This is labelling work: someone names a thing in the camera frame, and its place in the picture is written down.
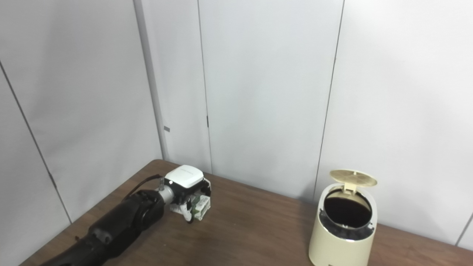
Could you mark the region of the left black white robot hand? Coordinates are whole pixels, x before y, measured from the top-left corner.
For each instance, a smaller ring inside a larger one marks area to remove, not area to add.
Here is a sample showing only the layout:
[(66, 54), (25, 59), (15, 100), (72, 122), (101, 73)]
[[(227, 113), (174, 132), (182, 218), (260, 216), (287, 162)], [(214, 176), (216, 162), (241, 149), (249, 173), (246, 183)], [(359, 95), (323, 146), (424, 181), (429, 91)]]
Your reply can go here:
[(193, 166), (182, 165), (167, 173), (158, 191), (170, 210), (189, 224), (201, 221), (211, 208), (211, 182)]

